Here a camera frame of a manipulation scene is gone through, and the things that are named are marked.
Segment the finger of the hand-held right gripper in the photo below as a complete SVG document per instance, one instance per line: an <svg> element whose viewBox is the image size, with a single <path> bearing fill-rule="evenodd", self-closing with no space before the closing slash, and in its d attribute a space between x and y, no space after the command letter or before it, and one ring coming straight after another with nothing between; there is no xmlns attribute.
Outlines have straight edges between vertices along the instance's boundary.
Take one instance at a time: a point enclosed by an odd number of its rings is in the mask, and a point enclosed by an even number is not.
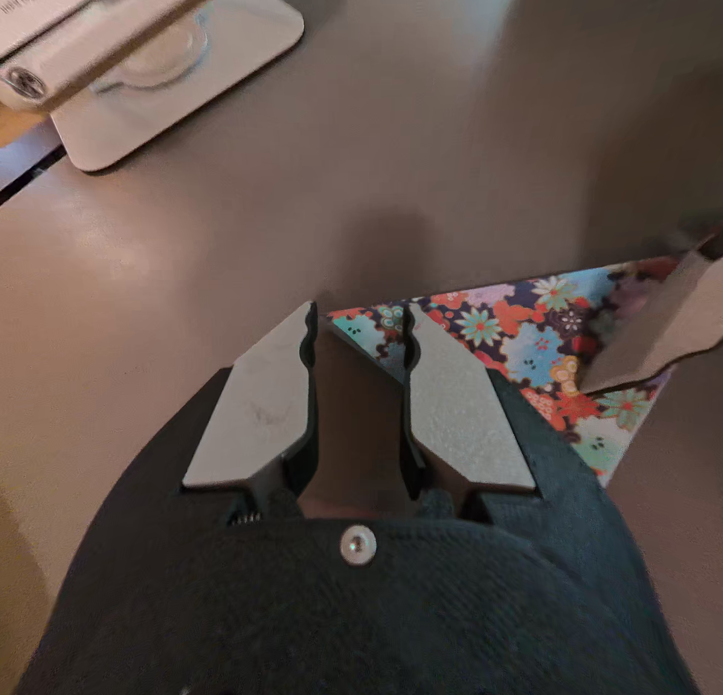
<svg viewBox="0 0 723 695"><path fill-rule="evenodd" d="M619 329L579 381L602 393L654 379L722 339L722 233L700 241Z"/></svg>

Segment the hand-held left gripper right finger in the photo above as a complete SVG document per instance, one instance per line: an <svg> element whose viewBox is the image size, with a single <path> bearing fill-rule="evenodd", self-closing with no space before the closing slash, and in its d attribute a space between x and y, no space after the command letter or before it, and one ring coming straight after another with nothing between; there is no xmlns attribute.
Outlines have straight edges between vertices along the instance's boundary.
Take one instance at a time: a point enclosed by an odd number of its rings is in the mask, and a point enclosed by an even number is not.
<svg viewBox="0 0 723 695"><path fill-rule="evenodd" d="M417 303L403 319L400 467L412 501L432 489L531 494L536 482L485 365Z"/></svg>

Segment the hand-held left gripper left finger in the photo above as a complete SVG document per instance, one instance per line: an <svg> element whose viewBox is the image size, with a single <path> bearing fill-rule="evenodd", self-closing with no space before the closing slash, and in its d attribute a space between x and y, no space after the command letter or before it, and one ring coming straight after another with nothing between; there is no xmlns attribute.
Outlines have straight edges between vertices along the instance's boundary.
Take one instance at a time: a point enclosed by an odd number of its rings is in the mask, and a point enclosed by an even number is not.
<svg viewBox="0 0 723 695"><path fill-rule="evenodd" d="M299 497L319 462L315 302L304 302L230 369L182 480L186 490L244 490L257 503Z"/></svg>

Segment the floral patterned origami paper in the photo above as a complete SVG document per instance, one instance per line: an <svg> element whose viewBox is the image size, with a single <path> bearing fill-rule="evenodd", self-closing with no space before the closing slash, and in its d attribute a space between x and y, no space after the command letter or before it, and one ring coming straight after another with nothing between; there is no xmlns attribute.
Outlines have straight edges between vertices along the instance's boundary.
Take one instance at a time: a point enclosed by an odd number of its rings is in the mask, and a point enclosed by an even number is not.
<svg viewBox="0 0 723 695"><path fill-rule="evenodd" d="M674 368L621 391L576 377L677 266L670 256L419 296L326 315L335 333L403 381L409 303L509 380L606 487Z"/></svg>

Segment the silver monitor stand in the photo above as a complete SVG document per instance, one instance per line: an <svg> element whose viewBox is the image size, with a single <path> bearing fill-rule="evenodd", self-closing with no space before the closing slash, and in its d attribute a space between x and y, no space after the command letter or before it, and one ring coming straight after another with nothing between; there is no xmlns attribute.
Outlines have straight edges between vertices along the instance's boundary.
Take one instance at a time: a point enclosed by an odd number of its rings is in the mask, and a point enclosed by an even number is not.
<svg viewBox="0 0 723 695"><path fill-rule="evenodd" d="M52 113L71 163L113 166L292 49L300 12L282 0L208 0Z"/></svg>

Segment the pale monitor panel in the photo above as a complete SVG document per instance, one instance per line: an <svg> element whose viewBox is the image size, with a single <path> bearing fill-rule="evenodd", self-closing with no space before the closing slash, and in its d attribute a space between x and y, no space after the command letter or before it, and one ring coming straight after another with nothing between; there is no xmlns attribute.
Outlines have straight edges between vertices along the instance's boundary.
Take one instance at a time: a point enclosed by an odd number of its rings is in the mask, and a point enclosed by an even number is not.
<svg viewBox="0 0 723 695"><path fill-rule="evenodd" d="M207 0L83 0L2 54L2 106L43 115Z"/></svg>

